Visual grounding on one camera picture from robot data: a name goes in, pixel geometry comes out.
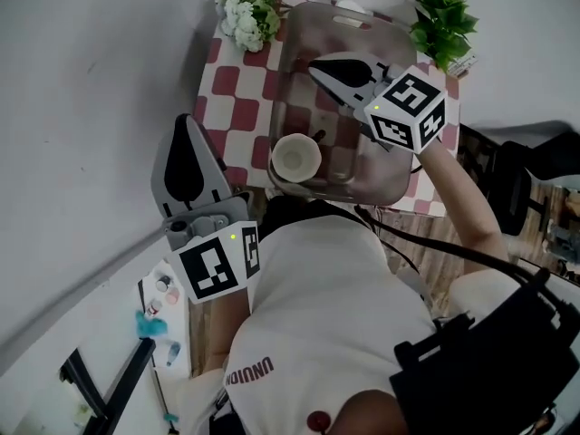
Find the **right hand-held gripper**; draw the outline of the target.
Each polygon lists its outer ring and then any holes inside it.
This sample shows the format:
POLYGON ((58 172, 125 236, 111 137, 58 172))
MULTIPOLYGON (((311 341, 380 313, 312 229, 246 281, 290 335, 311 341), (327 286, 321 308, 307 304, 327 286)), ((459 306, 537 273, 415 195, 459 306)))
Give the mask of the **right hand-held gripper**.
POLYGON ((359 107, 353 116, 372 139, 419 155, 448 123, 448 93, 415 65, 373 92, 388 67, 371 53, 338 52, 313 59, 309 74, 339 103, 359 107))

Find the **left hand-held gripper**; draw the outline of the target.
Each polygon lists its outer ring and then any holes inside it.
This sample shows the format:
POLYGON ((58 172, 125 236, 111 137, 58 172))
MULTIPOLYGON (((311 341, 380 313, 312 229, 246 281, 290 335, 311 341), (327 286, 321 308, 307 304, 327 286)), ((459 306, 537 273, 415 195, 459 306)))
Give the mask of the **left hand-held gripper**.
POLYGON ((253 195, 242 192, 231 197, 226 169, 206 129, 181 113, 162 137, 151 172, 153 198, 161 216, 169 218, 163 226, 171 248, 166 262, 195 305, 247 288, 260 271, 257 223, 249 216, 253 195), (186 205, 165 185, 169 151, 180 125, 185 125, 186 135, 186 205), (187 211, 186 206, 196 209, 187 211))

